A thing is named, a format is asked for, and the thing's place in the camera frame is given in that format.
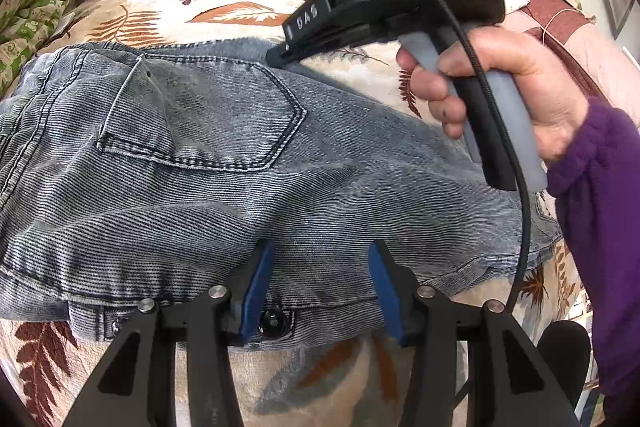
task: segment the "white string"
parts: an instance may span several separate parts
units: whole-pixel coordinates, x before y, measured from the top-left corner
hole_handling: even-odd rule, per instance
[[[544,27],[544,29],[542,30],[542,45],[545,45],[545,34],[548,33],[546,31],[547,28],[549,28],[549,25],[554,21],[554,19],[556,17],[558,17],[562,12],[578,12],[580,15],[582,15],[582,12],[580,12],[580,10],[577,10],[575,8],[565,8],[564,10],[560,10],[558,13],[556,13],[553,17],[551,17],[551,20],[546,23],[546,26]]]

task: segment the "green patterned fabric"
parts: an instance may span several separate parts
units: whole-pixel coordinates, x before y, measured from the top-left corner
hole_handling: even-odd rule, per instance
[[[58,26],[69,0],[3,0],[0,4],[0,96]]]

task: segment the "gray denim jeans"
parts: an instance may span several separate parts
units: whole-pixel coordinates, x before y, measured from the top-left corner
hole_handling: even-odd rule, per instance
[[[139,299],[193,299],[260,237],[276,249],[266,307],[289,319],[254,338],[264,349],[379,328],[374,239],[450,295],[514,273],[517,196],[462,144],[299,65],[271,70],[270,46],[88,43],[29,62],[0,104],[0,316],[110,339]],[[560,236],[532,211],[530,267]]]

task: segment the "device handle grip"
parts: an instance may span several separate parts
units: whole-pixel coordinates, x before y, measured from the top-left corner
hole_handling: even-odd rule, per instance
[[[425,32],[413,32],[398,40],[425,70],[436,71],[439,53],[430,36]],[[546,173],[538,156],[529,113],[513,77],[499,70],[488,71],[486,77],[522,168],[527,190],[544,190]],[[480,82],[474,77],[449,80],[466,105],[465,140],[472,160],[482,163],[488,185],[500,190],[516,190],[515,175]]]

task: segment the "purple fleece sweater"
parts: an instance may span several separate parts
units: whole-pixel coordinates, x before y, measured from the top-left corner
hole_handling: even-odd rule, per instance
[[[593,305],[600,391],[627,394],[640,376],[640,136],[633,122],[591,99],[548,181]]]

